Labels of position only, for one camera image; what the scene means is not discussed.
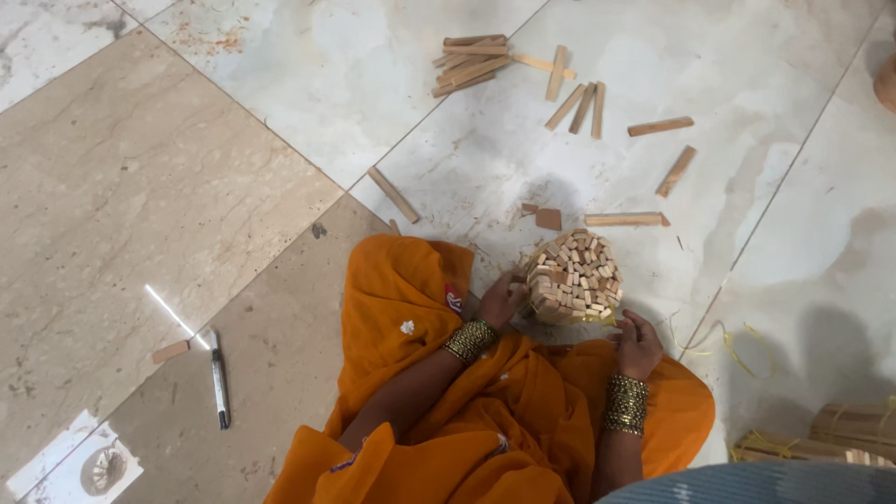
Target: tied bundle of sticks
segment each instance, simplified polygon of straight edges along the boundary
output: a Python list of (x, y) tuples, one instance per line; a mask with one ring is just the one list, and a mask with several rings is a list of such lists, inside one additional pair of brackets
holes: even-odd
[(746, 436), (739, 440), (731, 449), (731, 457), (734, 459), (734, 462), (755, 462), (783, 458), (787, 460), (815, 460), (820, 462), (896, 467), (892, 461), (861, 449), (758, 430), (750, 430)]
[(896, 460), (896, 396), (888, 404), (827, 404), (809, 438)]
[(438, 87), (433, 89), (433, 98), (490, 81), (495, 70), (511, 61), (505, 35), (446, 38), (442, 52), (444, 56), (433, 61), (433, 66), (443, 68), (435, 78)]
[(539, 248), (526, 271), (538, 321), (613, 322), (622, 299), (622, 274), (606, 238), (585, 229), (569, 231)]

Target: gray fabric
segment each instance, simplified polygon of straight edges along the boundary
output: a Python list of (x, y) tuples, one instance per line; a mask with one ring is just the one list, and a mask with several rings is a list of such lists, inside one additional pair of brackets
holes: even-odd
[(708, 465), (629, 485), (600, 504), (896, 504), (896, 470), (781, 461)]

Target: woman's hand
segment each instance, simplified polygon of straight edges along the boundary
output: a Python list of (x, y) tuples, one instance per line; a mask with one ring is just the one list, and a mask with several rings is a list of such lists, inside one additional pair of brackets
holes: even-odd
[[(511, 283), (518, 283), (516, 289), (510, 290)], [(523, 300), (529, 296), (526, 276), (520, 269), (504, 272), (497, 282), (486, 291), (479, 302), (476, 318), (488, 322), (496, 331), (510, 322)]]
[(622, 333), (607, 336), (617, 347), (616, 359), (619, 374), (647, 381), (647, 377), (663, 358), (663, 343), (659, 342), (657, 331), (650, 322), (630, 309), (622, 312), (623, 318), (616, 323)]

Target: gold bangle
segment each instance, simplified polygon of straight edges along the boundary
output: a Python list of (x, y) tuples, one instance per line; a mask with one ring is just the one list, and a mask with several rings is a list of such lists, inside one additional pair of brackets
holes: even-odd
[(476, 362), (482, 352), (495, 344), (497, 339), (498, 333), (491, 325), (474, 318), (458, 327), (451, 337), (442, 344), (442, 348), (469, 366)]
[(604, 429), (621, 430), (644, 437), (647, 419), (647, 384), (623, 375), (613, 375), (607, 382), (607, 405)]

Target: woman's arm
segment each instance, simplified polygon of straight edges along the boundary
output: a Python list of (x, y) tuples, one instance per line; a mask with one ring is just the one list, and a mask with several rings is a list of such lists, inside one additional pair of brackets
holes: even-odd
[[(529, 292), (525, 283), (510, 292), (511, 282), (525, 282), (520, 272), (508, 272), (482, 297), (477, 318), (492, 327), (510, 322)], [(351, 452), (361, 448), (364, 438), (384, 422), (392, 425), (396, 442), (438, 402), (448, 386), (465, 369), (464, 362), (440, 348), (387, 381), (342, 432), (339, 443)]]
[[(625, 318), (619, 322), (622, 334), (608, 338), (618, 345), (618, 374), (645, 382), (663, 357), (663, 345), (650, 322), (629, 309), (623, 311), (623, 316)], [(610, 392), (607, 392), (607, 409), (610, 407)], [(608, 428), (605, 422), (596, 450), (591, 482), (594, 500), (644, 479), (641, 436), (638, 434)]]

